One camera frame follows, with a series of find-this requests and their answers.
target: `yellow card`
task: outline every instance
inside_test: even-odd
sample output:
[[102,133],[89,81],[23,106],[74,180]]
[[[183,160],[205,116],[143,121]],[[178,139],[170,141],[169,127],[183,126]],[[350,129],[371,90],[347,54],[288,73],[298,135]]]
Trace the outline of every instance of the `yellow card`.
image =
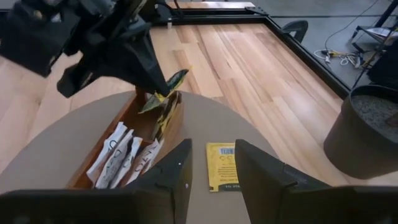
[[206,145],[210,192],[240,191],[235,164],[235,143]]

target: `plant pot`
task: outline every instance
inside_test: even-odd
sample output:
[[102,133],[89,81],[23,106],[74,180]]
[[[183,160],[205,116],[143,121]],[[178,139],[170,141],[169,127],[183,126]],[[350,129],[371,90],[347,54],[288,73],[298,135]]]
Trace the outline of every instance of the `plant pot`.
[[337,169],[359,179],[398,170],[398,128],[380,122],[396,113],[395,105],[398,91],[391,88],[367,85],[350,93],[323,143]]

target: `white packet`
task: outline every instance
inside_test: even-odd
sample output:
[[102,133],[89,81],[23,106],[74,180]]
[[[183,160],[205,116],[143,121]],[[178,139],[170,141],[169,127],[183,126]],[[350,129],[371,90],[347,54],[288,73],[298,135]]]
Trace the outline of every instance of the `white packet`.
[[114,189],[118,186],[122,178],[126,175],[126,173],[130,170],[132,162],[134,161],[134,158],[136,157],[137,151],[139,149],[139,146],[141,145],[142,138],[140,137],[134,137],[132,139],[132,144],[131,144],[131,150],[129,154],[126,156],[126,158],[123,161],[123,165],[120,167],[118,173],[116,174],[116,177],[112,180],[111,182],[111,189]]
[[136,160],[132,164],[132,168],[134,169],[134,171],[131,174],[130,179],[127,181],[127,184],[130,184],[133,180],[137,179],[143,169],[145,169],[145,172],[149,170],[150,166],[154,162],[154,159],[159,153],[160,148],[163,146],[163,143],[164,139],[161,140],[160,143],[157,141],[157,139],[155,139],[152,144],[145,147],[145,149],[140,153],[140,156],[136,158]]
[[118,146],[116,146],[116,149],[112,153],[111,157],[108,159],[108,161],[106,161],[104,169],[102,170],[101,175],[99,176],[97,183],[95,184],[95,187],[97,189],[107,188],[109,183],[121,167],[123,160],[126,157],[128,143],[132,138],[133,131],[134,130],[130,130],[125,135],[125,137],[118,144]]
[[123,125],[123,122],[119,122],[114,132],[104,141],[104,146],[99,153],[97,160],[95,160],[94,164],[86,172],[88,178],[93,184],[95,184],[100,176],[102,171],[101,167],[103,167],[104,163],[106,162],[106,158],[108,158],[108,156],[113,152],[114,147],[121,140],[126,130],[127,127]]

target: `wooden floor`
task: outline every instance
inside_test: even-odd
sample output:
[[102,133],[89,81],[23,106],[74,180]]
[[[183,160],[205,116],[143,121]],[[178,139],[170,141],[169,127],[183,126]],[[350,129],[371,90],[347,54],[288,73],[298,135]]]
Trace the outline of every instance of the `wooden floor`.
[[[356,180],[328,161],[322,144],[342,101],[266,26],[156,28],[151,36],[166,78],[192,65],[180,89],[235,110],[284,162],[332,185],[398,184],[397,174]],[[30,140],[70,111],[134,89],[115,78],[100,78],[64,98],[56,83],[79,58],[62,56],[46,80],[0,58],[0,172]]]

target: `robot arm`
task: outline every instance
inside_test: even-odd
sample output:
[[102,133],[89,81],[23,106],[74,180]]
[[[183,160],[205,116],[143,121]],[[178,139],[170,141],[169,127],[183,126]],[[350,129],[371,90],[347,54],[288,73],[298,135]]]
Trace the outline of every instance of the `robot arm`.
[[167,96],[167,86],[138,12],[146,0],[21,0],[8,13],[0,54],[43,77],[62,53],[78,51],[58,91],[71,97],[101,76],[112,76],[149,93]]

